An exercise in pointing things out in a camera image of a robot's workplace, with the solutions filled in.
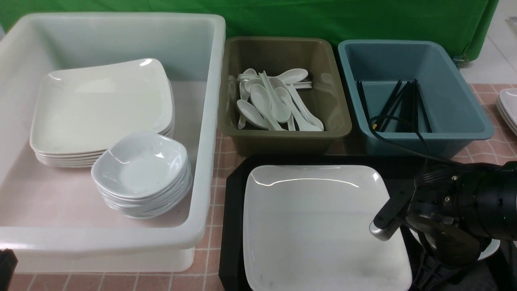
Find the white plastic container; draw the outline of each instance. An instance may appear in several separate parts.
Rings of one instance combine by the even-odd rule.
[[[192,264],[209,206],[224,40],[224,19],[208,14],[32,14],[9,31],[0,42],[0,249],[14,249],[18,272]],[[109,209],[89,168],[44,166],[28,144],[45,74],[143,58],[158,59],[172,82],[173,138],[187,148],[194,173],[192,195],[148,221]]]

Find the white square plate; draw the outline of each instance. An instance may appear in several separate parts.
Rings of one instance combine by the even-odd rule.
[[[514,134],[517,135],[517,126],[512,122],[512,119],[508,115],[508,112],[504,109],[504,106],[501,104],[501,99],[498,98],[495,105],[497,107],[497,111],[499,111],[499,114],[501,114],[501,117],[506,122],[508,127],[512,130]]]
[[[498,101],[508,115],[509,121],[517,124],[517,89],[501,90]]]
[[[172,118],[169,80],[155,59],[55,71],[39,89],[31,147],[42,154],[101,151],[132,132],[160,133]]]
[[[408,290],[400,230],[369,232],[389,195],[366,166],[261,166],[248,177],[244,265],[254,291]]]

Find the blue plastic bin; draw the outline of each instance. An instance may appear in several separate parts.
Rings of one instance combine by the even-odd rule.
[[[433,156],[451,158],[473,140],[489,139],[494,134],[492,123],[440,45],[429,41],[347,40],[339,44],[338,51],[359,128],[366,136],[368,155],[408,153],[370,132],[356,81],[363,82],[368,111],[374,117],[381,113],[398,80],[417,79],[433,131],[421,134]],[[422,131],[422,114],[419,117]],[[416,134],[393,132],[396,123],[391,121],[386,132],[379,134],[406,148],[427,153]]]

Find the white floor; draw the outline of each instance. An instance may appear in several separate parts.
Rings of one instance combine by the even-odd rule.
[[[499,0],[479,57],[460,70],[467,83],[517,84],[516,0]],[[5,35],[0,26],[0,40]]]

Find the table surface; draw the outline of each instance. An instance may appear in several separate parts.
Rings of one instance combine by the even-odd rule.
[[[495,106],[498,92],[506,88],[517,88],[517,84],[471,84],[470,87],[494,124],[495,134],[489,140],[474,141],[453,160],[463,163],[486,162],[499,165],[517,160],[517,136],[506,125]],[[353,154],[356,150],[354,144],[353,139],[348,139],[345,146],[342,141],[336,141],[329,149],[329,153]],[[218,132],[205,237],[196,246],[194,263],[187,271],[174,274],[170,272],[15,274],[9,290],[223,291],[217,272],[221,253],[226,177],[243,160],[243,157],[236,154],[231,139]],[[496,290],[490,279],[480,280],[480,278],[478,275],[475,280],[477,282],[472,281],[472,284],[464,288]]]

